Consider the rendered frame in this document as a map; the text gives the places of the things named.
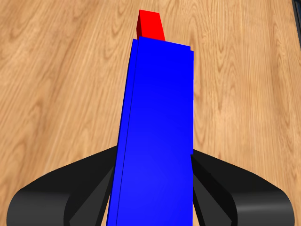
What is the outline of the blue hollow socket block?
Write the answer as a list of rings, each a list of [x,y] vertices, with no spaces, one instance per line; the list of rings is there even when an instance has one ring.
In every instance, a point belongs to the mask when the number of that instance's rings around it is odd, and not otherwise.
[[[193,51],[133,40],[106,226],[192,226]]]

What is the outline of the thin red peg bar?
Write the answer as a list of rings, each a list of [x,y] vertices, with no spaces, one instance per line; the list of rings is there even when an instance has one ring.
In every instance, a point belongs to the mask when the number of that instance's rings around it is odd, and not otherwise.
[[[139,10],[137,26],[137,39],[147,37],[156,40],[165,41],[164,31],[160,14],[146,10]]]

